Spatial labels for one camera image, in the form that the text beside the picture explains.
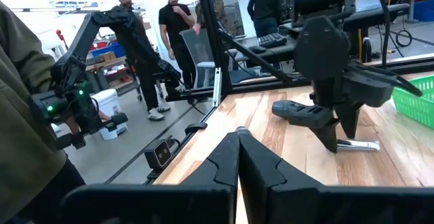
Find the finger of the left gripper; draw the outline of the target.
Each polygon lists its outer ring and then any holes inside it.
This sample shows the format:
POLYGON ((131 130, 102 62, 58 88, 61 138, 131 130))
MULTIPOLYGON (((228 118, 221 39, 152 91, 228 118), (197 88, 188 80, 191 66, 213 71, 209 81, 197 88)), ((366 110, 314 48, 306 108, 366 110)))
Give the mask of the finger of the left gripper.
POLYGON ((311 128, 311 131, 321 141, 323 146, 332 153, 336 153, 338 150, 336 138, 336 126, 338 124, 339 119, 332 118, 322 127, 311 128))
POLYGON ((355 138, 359 112, 362 106, 362 102, 351 101, 334 106, 334 110, 340 120, 342 129, 348 138, 355 138))

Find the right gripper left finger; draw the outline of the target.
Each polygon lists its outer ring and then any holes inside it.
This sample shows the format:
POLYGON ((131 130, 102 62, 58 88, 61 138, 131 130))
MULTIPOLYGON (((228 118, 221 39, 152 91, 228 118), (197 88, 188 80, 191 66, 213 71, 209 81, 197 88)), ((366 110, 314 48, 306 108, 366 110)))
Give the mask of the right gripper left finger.
POLYGON ((228 133, 177 185, 94 184, 71 191, 60 205, 63 223, 234 223, 239 137, 228 133))

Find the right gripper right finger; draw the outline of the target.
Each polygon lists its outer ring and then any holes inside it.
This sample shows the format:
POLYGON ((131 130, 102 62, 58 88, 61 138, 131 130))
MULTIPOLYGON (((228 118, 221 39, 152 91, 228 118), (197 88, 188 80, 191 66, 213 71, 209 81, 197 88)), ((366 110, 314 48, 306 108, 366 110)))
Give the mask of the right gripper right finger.
POLYGON ((239 178, 250 223, 433 224, 430 187, 327 186, 255 139, 244 127, 239 178))

